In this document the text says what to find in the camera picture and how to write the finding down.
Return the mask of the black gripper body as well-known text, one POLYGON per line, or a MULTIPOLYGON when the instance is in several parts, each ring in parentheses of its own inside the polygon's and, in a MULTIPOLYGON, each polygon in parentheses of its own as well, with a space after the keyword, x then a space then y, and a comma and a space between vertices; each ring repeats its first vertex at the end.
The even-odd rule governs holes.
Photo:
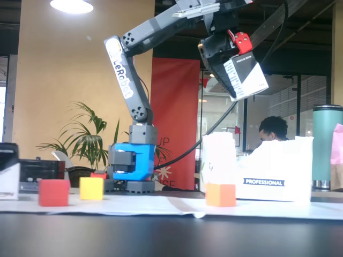
POLYGON ((239 52, 231 32, 217 32, 202 39, 198 50, 205 67, 211 72, 239 52))

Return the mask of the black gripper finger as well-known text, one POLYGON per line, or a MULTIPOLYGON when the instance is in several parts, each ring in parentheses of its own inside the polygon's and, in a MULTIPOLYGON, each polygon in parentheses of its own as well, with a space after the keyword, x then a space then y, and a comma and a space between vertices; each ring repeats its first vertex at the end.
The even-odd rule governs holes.
POLYGON ((229 76, 225 70, 224 63, 205 62, 205 67, 214 75, 218 83, 221 84, 232 98, 236 98, 236 91, 230 82, 229 76))

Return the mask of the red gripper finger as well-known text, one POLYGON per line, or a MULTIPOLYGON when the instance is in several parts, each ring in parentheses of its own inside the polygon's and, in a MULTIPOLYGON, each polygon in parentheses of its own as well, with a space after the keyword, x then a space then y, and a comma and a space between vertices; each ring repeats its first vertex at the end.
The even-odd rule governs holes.
POLYGON ((239 55, 246 54, 252 50, 252 43, 247 33, 237 32, 235 34, 235 44, 239 50, 239 55))

